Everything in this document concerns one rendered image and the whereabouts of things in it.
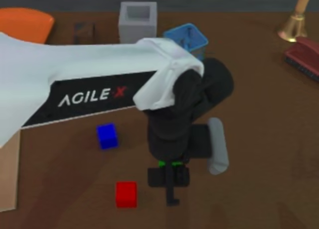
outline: white robot arm casing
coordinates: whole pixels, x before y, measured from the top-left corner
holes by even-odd
[[[41,45],[0,33],[0,145],[46,102],[55,81],[155,71],[134,95],[139,110],[174,104],[173,85],[201,61],[165,38],[135,44]]]

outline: wooden handle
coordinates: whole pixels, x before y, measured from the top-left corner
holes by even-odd
[[[295,7],[295,13],[296,14],[304,14],[308,3],[309,3],[309,0],[298,0],[296,7]]]

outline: blue plastic crate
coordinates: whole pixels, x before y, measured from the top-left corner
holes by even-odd
[[[116,128],[113,123],[100,125],[96,128],[101,149],[115,148],[119,146]]]
[[[208,39],[198,28],[187,23],[164,32],[163,37],[172,39],[186,51],[193,54],[197,59],[203,60]]]

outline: red cube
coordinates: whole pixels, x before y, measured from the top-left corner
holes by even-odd
[[[136,182],[117,182],[115,188],[115,202],[118,208],[137,207]]]

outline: brown table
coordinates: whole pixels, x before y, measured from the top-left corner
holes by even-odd
[[[53,13],[49,43],[72,43],[72,23],[96,22],[100,43],[116,43],[117,15]],[[136,109],[22,132],[18,209],[0,214],[1,229],[316,229],[319,225],[319,85],[282,61],[290,46],[274,33],[287,13],[161,13],[159,32],[193,22],[210,56],[232,71],[233,96],[200,119],[222,119],[230,168],[219,176],[205,160],[190,163],[191,185],[167,208],[151,189],[154,166],[146,118]],[[319,13],[307,15],[319,40]],[[95,126],[114,122],[121,146],[99,150]],[[117,210],[116,181],[137,181],[139,206]]]

